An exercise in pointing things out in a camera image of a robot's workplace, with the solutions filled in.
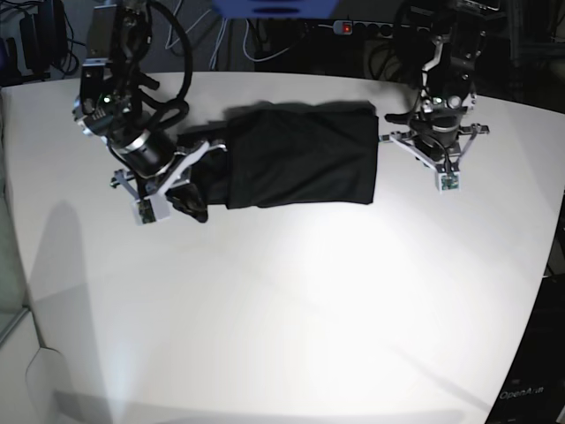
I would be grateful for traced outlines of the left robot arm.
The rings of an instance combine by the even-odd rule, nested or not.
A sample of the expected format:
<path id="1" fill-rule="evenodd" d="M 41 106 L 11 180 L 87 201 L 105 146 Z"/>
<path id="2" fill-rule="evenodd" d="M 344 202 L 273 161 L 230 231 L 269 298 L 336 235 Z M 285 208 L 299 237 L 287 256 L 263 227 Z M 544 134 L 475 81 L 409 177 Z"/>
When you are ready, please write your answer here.
<path id="1" fill-rule="evenodd" d="M 454 179 L 468 148 L 487 129 L 463 126 L 477 102 L 476 63 L 486 44 L 490 15 L 498 1 L 404 1 L 395 14 L 393 43 L 410 85 L 418 94 L 410 109 L 388 113 L 390 124 L 407 132 L 386 136 L 407 148 L 441 178 Z"/>

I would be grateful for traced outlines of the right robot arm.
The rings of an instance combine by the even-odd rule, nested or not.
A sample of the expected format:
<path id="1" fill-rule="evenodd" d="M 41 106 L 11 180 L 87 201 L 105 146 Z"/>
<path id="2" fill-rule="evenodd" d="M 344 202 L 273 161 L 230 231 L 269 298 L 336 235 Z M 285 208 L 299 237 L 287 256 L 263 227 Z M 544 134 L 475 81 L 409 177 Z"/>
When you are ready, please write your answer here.
<path id="1" fill-rule="evenodd" d="M 178 93 L 166 102 L 150 91 L 157 80 L 140 69 L 153 39 L 158 12 L 179 36 L 185 53 Z M 121 163 L 110 185 L 132 197 L 138 224 L 160 222 L 176 210 L 200 223 L 207 204 L 192 179 L 192 168 L 206 154 L 225 149 L 222 140 L 204 138 L 178 143 L 167 134 L 190 110 L 185 97 L 192 84 L 192 45 L 174 14 L 158 1 L 107 1 L 94 8 L 81 67 L 73 118 L 82 132 L 100 138 Z"/>

